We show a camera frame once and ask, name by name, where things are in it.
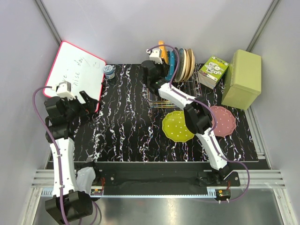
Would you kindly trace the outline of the blue polka dot plate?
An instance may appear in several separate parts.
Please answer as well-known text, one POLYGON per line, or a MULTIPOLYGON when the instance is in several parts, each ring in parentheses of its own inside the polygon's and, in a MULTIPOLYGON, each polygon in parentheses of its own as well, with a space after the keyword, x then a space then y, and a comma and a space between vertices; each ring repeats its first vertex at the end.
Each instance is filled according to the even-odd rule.
POLYGON ((177 56, 174 51, 167 51, 167 57, 169 62, 169 72, 165 79, 170 81, 177 66, 177 56))

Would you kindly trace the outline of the orange polka dot plate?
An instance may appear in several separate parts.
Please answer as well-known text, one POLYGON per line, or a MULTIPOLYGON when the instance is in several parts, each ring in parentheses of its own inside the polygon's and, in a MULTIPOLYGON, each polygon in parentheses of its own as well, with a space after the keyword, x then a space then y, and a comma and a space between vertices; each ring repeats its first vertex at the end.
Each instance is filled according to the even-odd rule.
POLYGON ((163 45, 164 41, 159 40, 158 42, 159 44, 159 49, 160 49, 160 58, 164 60, 164 62, 168 65, 169 64, 169 59, 168 59, 168 54, 167 54, 167 50, 166 47, 163 45))

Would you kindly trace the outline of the lime green polka dot plate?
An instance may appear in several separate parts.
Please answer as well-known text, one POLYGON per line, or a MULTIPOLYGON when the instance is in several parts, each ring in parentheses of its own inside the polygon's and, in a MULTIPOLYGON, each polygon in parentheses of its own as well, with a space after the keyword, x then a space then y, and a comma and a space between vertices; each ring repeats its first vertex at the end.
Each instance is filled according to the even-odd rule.
POLYGON ((186 127, 183 111, 168 113, 162 121, 162 130, 174 142, 185 143, 195 136, 186 127))

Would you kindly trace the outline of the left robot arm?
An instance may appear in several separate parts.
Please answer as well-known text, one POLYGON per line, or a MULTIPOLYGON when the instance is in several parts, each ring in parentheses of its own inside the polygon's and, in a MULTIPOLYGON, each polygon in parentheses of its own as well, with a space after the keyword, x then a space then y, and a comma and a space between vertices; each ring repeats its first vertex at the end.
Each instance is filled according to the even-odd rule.
POLYGON ((101 181, 101 174, 92 162, 76 170, 73 161, 73 120, 88 113, 88 104, 81 104, 68 90, 56 93, 44 102, 48 113, 46 139, 52 151, 54 170, 52 198, 45 202, 45 209, 58 224, 67 225, 93 213, 91 187, 101 181))

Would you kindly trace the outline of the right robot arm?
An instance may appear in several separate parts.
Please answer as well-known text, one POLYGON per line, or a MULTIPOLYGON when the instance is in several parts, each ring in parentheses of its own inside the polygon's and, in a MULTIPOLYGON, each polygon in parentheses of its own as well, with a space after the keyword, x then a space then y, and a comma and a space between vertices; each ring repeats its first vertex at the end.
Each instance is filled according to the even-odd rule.
POLYGON ((217 119, 211 109, 200 98, 188 95, 168 82, 165 79, 166 66, 163 64, 146 60, 142 62, 141 67, 143 83, 148 90, 158 97, 169 100, 184 112, 187 129, 200 140, 209 157, 212 181, 208 183, 225 185, 230 179, 232 169, 213 132, 216 123, 212 122, 216 122, 217 119))

